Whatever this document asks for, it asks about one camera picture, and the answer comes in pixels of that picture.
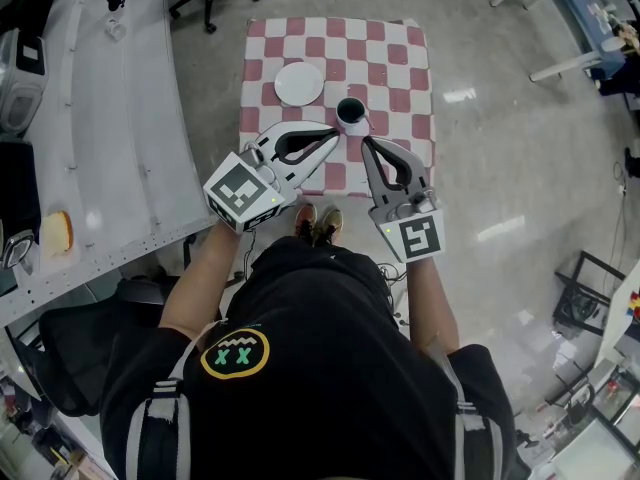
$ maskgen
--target smiley face logo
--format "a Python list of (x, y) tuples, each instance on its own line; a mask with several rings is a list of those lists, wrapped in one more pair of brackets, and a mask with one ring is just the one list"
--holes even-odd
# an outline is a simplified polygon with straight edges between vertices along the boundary
[(238, 329), (205, 350), (200, 363), (216, 379), (248, 377), (269, 359), (269, 340), (260, 331)]

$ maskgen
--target person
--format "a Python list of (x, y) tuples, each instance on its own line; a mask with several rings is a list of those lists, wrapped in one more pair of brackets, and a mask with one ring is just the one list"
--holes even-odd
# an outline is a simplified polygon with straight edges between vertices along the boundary
[[(378, 266), (336, 245), (342, 227), (340, 210), (318, 222), (304, 205), (293, 236), (253, 263), (226, 320), (187, 360), (191, 478), (454, 478), (456, 390), (428, 356), (436, 341), (466, 400), (500, 427), (506, 478), (515, 455), (509, 401), (489, 351), (460, 348), (433, 259), (407, 264), (409, 341)], [(239, 241), (215, 225), (159, 328), (116, 338), (101, 429), (121, 480), (132, 413), (219, 318)], [(467, 478), (496, 478), (487, 460)]]

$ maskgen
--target black t-shirt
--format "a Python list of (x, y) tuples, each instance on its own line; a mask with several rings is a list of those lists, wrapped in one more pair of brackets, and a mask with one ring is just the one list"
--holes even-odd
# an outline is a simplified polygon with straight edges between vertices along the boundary
[[(453, 386), (398, 332), (377, 281), (354, 273), (363, 257), (330, 253), (293, 269), (263, 261), (187, 361), (193, 479), (453, 477)], [(188, 343), (172, 329), (116, 339), (101, 425), (122, 480), (131, 415)], [(449, 359), (467, 399), (500, 425), (508, 468), (513, 417), (489, 351)]]

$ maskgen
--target sneaker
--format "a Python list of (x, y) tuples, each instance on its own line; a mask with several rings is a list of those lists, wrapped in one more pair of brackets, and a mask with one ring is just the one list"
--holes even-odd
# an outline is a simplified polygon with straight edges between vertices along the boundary
[(340, 238), (343, 225), (342, 212), (337, 208), (329, 210), (322, 219), (316, 245), (335, 245)]
[(315, 206), (312, 204), (301, 206), (296, 214), (296, 229), (293, 236), (313, 245), (313, 228), (317, 221), (318, 210)]

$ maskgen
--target white saucer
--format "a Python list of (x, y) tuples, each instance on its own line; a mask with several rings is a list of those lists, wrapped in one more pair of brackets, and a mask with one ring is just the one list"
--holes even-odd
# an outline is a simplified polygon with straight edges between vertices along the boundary
[(283, 103), (302, 107), (314, 101), (324, 88), (320, 70), (307, 62), (294, 62), (283, 67), (276, 76), (275, 90)]

